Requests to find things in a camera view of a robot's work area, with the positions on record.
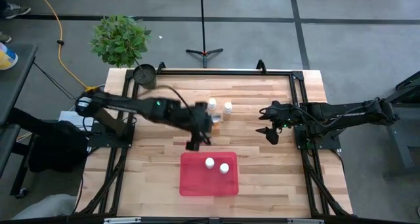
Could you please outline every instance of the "person's foot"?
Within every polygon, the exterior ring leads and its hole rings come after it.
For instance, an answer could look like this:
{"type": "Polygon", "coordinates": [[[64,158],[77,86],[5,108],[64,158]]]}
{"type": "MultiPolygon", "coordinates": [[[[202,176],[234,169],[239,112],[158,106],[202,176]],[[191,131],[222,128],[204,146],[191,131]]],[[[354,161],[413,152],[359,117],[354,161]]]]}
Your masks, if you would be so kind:
{"type": "Polygon", "coordinates": [[[1,13],[4,18],[11,19],[18,15],[28,14],[31,9],[29,7],[20,6],[16,4],[9,3],[8,7],[1,13]]]}
{"type": "Polygon", "coordinates": [[[12,41],[12,37],[7,35],[7,34],[3,34],[2,32],[0,32],[0,42],[2,43],[10,43],[12,41]]]}

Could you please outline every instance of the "red tray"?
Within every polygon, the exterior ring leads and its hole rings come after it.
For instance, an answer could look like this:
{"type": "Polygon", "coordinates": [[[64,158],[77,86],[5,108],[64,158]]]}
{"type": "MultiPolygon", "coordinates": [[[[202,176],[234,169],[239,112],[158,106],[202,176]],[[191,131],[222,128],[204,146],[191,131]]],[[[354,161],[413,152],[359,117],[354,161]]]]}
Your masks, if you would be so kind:
{"type": "Polygon", "coordinates": [[[179,193],[182,196],[233,196],[237,195],[238,159],[234,152],[185,152],[181,155],[179,193]],[[212,158],[215,166],[207,169],[205,160],[212,158]],[[220,165],[229,165],[222,174],[220,165]]]}

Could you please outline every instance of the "dark pot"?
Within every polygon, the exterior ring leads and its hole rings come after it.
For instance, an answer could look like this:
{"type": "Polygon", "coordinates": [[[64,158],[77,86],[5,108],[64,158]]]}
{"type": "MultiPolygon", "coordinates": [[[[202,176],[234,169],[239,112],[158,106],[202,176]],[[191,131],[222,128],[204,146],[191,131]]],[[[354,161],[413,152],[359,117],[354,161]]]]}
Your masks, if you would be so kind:
{"type": "Polygon", "coordinates": [[[156,70],[149,64],[141,64],[134,69],[133,79],[145,89],[154,89],[156,87],[156,70]]]}

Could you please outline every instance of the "potted plant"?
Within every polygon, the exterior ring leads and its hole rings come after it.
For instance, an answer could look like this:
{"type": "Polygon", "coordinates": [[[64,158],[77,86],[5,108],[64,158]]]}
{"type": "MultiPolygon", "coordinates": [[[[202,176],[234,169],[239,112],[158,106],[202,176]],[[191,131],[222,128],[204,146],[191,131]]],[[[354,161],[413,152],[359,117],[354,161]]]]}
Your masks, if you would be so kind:
{"type": "Polygon", "coordinates": [[[149,64],[139,64],[142,53],[147,51],[146,42],[151,30],[141,28],[136,21],[126,16],[103,18],[94,29],[91,40],[92,52],[102,57],[104,63],[117,66],[137,65],[134,79],[146,89],[156,86],[156,71],[149,64]]]}

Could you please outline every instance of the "gray table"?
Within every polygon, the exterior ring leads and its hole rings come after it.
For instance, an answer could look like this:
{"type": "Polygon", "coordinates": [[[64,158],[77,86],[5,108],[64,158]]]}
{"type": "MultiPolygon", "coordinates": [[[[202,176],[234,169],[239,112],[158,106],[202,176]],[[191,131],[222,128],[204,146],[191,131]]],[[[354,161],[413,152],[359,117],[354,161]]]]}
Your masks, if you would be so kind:
{"type": "Polygon", "coordinates": [[[8,44],[17,55],[18,62],[8,70],[0,71],[0,177],[18,136],[19,125],[5,125],[14,107],[35,58],[37,47],[29,44],[8,44]]]}

